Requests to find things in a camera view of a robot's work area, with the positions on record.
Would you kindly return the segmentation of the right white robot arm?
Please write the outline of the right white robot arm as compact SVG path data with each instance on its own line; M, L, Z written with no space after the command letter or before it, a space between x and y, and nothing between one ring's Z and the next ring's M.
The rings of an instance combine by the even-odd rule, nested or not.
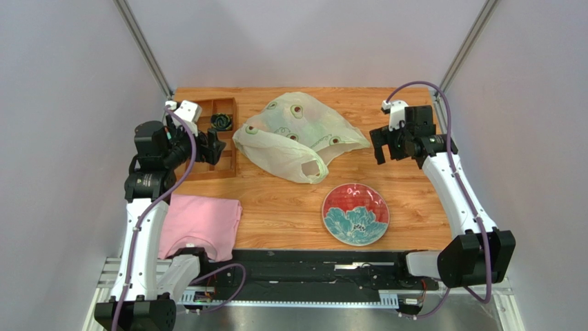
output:
M513 233L500 230L478 201L449 134L439 134L431 106L384 101L386 126L370 131L375 159L413 159L433 185L449 220L452 240L441 251L413 251L404 264L414 277L439 279L448 288L500 283L516 246Z

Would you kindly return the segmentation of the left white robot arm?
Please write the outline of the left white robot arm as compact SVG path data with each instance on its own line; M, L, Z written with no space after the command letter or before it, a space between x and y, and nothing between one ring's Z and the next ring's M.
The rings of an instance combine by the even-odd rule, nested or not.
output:
M175 171L195 162L215 165L226 147L217 131L192 132L181 124L148 121L135 128L133 157L124 184L126 235L109 299L97 303L95 321L107 330L172 330L177 304L199 274L203 252L173 258L157 276L159 244Z

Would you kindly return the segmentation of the avocado print plastic bag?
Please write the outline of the avocado print plastic bag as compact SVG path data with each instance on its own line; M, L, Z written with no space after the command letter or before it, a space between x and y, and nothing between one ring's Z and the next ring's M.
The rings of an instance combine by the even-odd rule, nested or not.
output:
M335 158L371 145L339 112L303 92L270 101L236 130L233 142L264 171L308 184L323 181Z

